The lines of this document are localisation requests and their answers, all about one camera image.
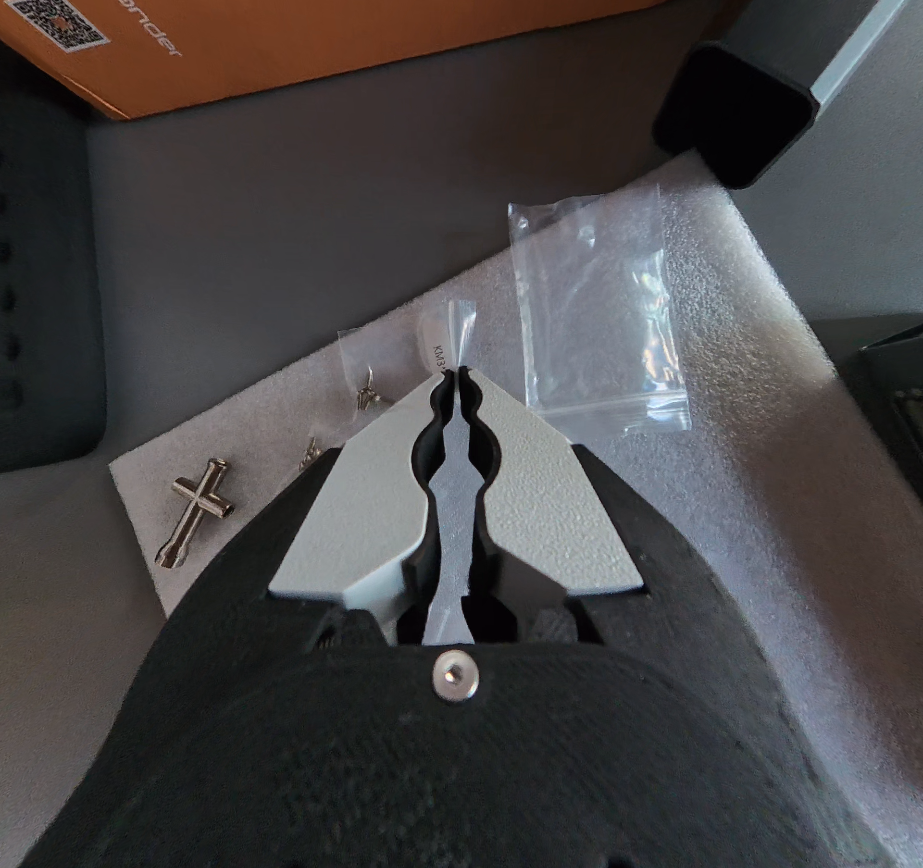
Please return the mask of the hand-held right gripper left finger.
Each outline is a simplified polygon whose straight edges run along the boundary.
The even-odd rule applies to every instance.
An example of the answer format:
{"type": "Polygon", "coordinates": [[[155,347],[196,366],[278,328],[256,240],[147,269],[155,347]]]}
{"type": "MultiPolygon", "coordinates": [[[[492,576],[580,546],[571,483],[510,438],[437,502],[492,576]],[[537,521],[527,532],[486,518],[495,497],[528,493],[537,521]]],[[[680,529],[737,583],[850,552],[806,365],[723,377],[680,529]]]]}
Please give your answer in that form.
{"type": "Polygon", "coordinates": [[[426,622],[441,546],[430,482],[445,461],[452,371],[432,375],[353,436],[335,459],[269,585],[396,624],[426,622]]]}

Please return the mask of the grey desk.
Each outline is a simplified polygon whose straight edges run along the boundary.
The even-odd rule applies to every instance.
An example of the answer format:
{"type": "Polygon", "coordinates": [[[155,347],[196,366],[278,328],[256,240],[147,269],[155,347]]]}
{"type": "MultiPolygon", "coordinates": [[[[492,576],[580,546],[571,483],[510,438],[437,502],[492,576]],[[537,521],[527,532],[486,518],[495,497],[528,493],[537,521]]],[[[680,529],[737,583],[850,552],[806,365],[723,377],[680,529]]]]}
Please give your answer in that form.
{"type": "MultiPolygon", "coordinates": [[[[653,170],[653,115],[718,2],[91,129],[109,420],[89,456],[2,475],[2,866],[165,622],[109,462],[501,252],[509,202],[653,170]]],[[[860,277],[920,308],[920,19],[915,0],[840,108],[734,194],[797,309],[860,277]]]]}

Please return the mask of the large clear zip bag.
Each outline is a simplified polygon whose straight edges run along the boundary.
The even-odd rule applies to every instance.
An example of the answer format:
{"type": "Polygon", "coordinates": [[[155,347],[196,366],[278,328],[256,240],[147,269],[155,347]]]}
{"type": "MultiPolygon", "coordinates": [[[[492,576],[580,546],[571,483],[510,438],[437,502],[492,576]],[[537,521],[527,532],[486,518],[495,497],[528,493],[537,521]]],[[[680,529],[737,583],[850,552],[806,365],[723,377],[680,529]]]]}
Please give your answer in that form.
{"type": "Polygon", "coordinates": [[[691,428],[657,182],[508,206],[526,406],[573,443],[691,428]]]}

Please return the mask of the metal cross wrench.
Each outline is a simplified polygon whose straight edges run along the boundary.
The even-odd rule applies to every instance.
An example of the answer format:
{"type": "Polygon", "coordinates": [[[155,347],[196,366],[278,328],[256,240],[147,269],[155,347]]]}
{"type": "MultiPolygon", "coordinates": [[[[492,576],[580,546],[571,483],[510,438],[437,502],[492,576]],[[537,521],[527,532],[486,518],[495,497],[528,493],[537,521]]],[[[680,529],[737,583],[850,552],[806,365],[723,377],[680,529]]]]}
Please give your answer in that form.
{"type": "Polygon", "coordinates": [[[220,494],[221,485],[231,469],[225,459],[210,459],[198,482],[176,478],[172,490],[187,501],[169,539],[155,556],[155,564],[164,569],[174,569],[185,563],[192,539],[197,534],[205,516],[225,520],[235,511],[235,505],[220,494]]]}

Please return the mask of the orange cardboard kit box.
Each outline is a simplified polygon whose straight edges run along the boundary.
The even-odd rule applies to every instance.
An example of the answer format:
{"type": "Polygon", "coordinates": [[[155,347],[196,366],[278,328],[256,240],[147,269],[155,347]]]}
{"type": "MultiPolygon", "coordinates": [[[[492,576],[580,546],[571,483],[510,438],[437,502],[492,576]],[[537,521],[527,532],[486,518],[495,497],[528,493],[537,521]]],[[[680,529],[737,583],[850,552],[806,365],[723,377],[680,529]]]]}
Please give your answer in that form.
{"type": "Polygon", "coordinates": [[[1,0],[2,41],[118,121],[669,0],[1,0]]]}

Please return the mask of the white foam sheet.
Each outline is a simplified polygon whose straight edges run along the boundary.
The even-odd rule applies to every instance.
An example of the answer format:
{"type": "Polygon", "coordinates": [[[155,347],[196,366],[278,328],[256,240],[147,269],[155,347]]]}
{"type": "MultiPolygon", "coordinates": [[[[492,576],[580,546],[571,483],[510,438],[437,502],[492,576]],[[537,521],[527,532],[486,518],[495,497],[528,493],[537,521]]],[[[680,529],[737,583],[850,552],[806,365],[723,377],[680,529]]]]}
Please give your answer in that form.
{"type": "MultiPolygon", "coordinates": [[[[657,182],[665,271],[691,432],[576,433],[707,560],[734,596],[829,776],[889,851],[921,866],[921,505],[836,377],[735,200],[693,157],[657,182]]],[[[509,251],[363,327],[419,383],[414,318],[477,302],[472,356],[520,399],[524,367],[509,251]]],[[[164,611],[220,547],[294,479],[309,423],[349,422],[330,344],[115,459],[117,490],[164,611]],[[172,477],[230,459],[237,512],[204,535],[178,585],[154,574],[172,477]]]]}

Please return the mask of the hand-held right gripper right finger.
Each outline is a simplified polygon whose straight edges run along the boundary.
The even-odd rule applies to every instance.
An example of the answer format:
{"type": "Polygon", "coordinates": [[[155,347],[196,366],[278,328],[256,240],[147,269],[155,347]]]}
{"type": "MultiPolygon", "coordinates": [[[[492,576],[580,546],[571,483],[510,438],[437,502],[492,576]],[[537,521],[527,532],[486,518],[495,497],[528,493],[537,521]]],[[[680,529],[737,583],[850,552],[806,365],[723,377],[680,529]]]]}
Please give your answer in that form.
{"type": "Polygon", "coordinates": [[[476,369],[460,371],[475,497],[470,628],[534,628],[584,597],[637,593],[643,578],[584,469],[583,451],[476,369]]]}

